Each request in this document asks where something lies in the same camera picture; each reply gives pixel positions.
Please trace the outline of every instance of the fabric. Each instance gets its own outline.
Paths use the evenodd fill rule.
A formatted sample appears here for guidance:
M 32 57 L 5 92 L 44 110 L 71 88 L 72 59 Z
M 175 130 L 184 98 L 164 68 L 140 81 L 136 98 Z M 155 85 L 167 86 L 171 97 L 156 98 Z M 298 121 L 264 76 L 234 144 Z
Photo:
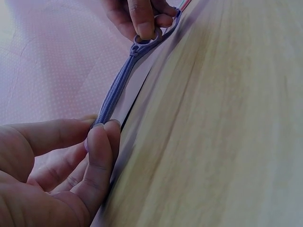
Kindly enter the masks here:
M 0 0 L 0 15 L 0 124 L 97 114 L 132 44 L 100 1 Z

